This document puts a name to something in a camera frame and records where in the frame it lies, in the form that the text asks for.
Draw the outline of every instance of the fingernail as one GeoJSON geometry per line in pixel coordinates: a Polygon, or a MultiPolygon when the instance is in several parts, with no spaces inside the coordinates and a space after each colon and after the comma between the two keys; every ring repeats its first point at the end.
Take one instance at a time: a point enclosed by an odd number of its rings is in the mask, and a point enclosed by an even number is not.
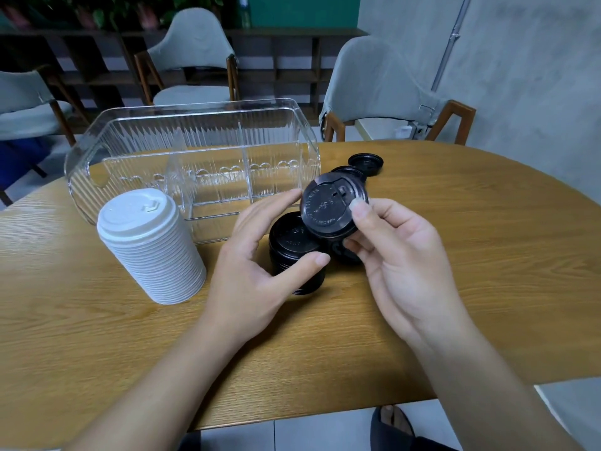
{"type": "Polygon", "coordinates": [[[350,202],[349,209],[353,216],[362,218],[370,211],[370,206],[361,198],[355,198],[350,202]]]}
{"type": "Polygon", "coordinates": [[[326,265],[330,262],[330,255],[327,253],[320,253],[317,258],[315,258],[315,264],[320,267],[326,267],[326,265]]]}

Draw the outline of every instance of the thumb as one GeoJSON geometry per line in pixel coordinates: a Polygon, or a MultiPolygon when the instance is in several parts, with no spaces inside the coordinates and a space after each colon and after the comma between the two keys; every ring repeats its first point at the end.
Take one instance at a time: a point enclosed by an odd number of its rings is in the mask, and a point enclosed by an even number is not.
{"type": "Polygon", "coordinates": [[[269,282],[269,290],[282,300],[303,286],[313,275],[321,271],[330,262],[330,255],[312,251],[277,274],[269,282]]]}
{"type": "Polygon", "coordinates": [[[398,264],[405,252],[405,246],[394,233],[393,227],[381,219],[370,205],[360,198],[352,200],[349,209],[357,228],[372,242],[382,258],[387,263],[398,264]]]}

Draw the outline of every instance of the hand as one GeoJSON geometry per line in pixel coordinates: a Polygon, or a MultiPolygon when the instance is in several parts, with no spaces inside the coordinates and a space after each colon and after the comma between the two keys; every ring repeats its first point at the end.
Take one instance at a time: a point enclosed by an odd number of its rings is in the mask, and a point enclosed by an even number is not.
{"type": "Polygon", "coordinates": [[[447,331],[469,323],[436,229],[395,201],[373,199],[370,204],[351,203],[359,231],[344,246],[363,261],[388,324],[412,344],[444,339],[447,331]]]}
{"type": "Polygon", "coordinates": [[[295,189],[252,204],[219,252],[203,315],[240,345],[264,330],[288,296],[329,263],[329,255],[311,252],[272,277],[253,261],[271,223],[300,196],[295,189]]]}

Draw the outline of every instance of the chair back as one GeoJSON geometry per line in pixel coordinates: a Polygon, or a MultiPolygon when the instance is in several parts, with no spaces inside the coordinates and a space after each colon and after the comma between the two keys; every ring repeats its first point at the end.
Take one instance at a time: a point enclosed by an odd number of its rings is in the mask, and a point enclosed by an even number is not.
{"type": "Polygon", "coordinates": [[[234,53],[219,20],[203,8],[175,15],[161,42],[148,49],[157,71],[184,67],[225,68],[234,53]]]}
{"type": "Polygon", "coordinates": [[[342,46],[319,120],[334,111],[342,122],[379,117],[431,125],[445,102],[416,82],[392,45],[364,36],[342,46]]]}
{"type": "Polygon", "coordinates": [[[0,71],[0,113],[31,109],[54,99],[37,71],[6,73],[0,71]]]}

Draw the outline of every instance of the forearm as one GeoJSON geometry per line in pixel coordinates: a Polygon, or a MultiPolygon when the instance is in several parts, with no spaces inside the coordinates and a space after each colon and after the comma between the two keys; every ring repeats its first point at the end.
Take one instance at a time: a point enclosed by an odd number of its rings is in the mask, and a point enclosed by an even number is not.
{"type": "Polygon", "coordinates": [[[466,451],[581,449],[471,321],[410,345],[466,451]]]}
{"type": "Polygon", "coordinates": [[[200,402],[240,343],[202,316],[67,450],[166,450],[179,443],[200,402]]]}

